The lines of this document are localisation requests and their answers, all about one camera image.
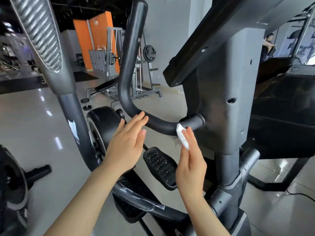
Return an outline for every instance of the elliptical handlebar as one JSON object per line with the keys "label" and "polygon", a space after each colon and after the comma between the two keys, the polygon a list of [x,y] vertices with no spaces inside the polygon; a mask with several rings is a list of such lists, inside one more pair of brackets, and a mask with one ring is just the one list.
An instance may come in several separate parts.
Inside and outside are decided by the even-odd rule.
{"label": "elliptical handlebar", "polygon": [[[141,110],[132,102],[129,88],[137,60],[147,13],[148,4],[145,0],[133,0],[131,14],[128,19],[125,33],[123,46],[124,55],[119,74],[120,78],[118,81],[119,101],[125,112],[130,117],[134,117],[136,114],[141,112]],[[178,122],[167,122],[147,112],[146,115],[149,116],[148,123],[146,124],[147,127],[165,135],[177,135],[176,127]],[[201,127],[204,122],[204,118],[201,115],[195,115],[194,117],[181,122],[181,125],[184,128],[191,127],[192,130],[195,130]]]}

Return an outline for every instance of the hand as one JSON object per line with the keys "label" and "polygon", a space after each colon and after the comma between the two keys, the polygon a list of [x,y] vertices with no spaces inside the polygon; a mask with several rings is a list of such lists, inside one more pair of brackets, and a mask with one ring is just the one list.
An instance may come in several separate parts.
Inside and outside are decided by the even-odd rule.
{"label": "hand", "polygon": [[182,131],[186,138],[189,151],[182,146],[180,160],[176,169],[176,183],[185,204],[203,198],[203,182],[207,164],[191,127]]}
{"label": "hand", "polygon": [[109,142],[102,165],[114,169],[119,176],[135,166],[139,160],[146,130],[142,127],[149,117],[144,112],[135,115],[129,123],[121,119],[120,124]]}

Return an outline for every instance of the power cord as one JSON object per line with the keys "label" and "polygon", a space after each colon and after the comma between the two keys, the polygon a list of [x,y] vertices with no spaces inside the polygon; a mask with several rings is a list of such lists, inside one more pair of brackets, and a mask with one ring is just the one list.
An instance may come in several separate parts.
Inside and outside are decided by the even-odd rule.
{"label": "power cord", "polygon": [[306,195],[306,194],[302,194],[302,193],[290,193],[288,190],[287,192],[290,194],[290,195],[304,195],[305,197],[309,198],[310,200],[312,200],[313,202],[315,202],[315,200],[313,198],[311,198],[310,196]]}

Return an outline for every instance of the ceiling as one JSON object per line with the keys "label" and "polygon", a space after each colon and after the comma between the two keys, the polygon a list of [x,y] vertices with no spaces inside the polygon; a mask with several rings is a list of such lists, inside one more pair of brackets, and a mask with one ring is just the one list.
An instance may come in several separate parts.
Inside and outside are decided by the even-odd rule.
{"label": "ceiling", "polygon": [[[50,1],[61,32],[67,29],[74,30],[73,19],[91,19],[104,11],[110,11],[112,13],[114,27],[122,27],[125,29],[132,5],[132,0]],[[16,22],[16,17],[10,7],[9,0],[0,0],[0,21]]]}

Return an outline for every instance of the orange wall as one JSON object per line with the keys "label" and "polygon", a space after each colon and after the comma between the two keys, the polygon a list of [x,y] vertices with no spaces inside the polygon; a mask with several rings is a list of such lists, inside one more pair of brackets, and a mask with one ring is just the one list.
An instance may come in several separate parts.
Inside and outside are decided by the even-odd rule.
{"label": "orange wall", "polygon": [[[107,46],[107,27],[113,27],[112,14],[109,11],[106,11],[92,19],[89,20],[91,33],[93,37],[94,47],[97,50],[98,48],[102,48],[103,45]],[[115,35],[113,34],[112,41],[112,52],[115,52]],[[115,63],[115,71],[119,73],[119,64],[118,60]]]}
{"label": "orange wall", "polygon": [[93,46],[92,46],[92,41],[91,41],[91,37],[89,33],[88,24],[84,20],[73,20],[73,23],[77,31],[85,67],[87,70],[93,69],[90,55],[89,55],[89,50],[92,50]]}

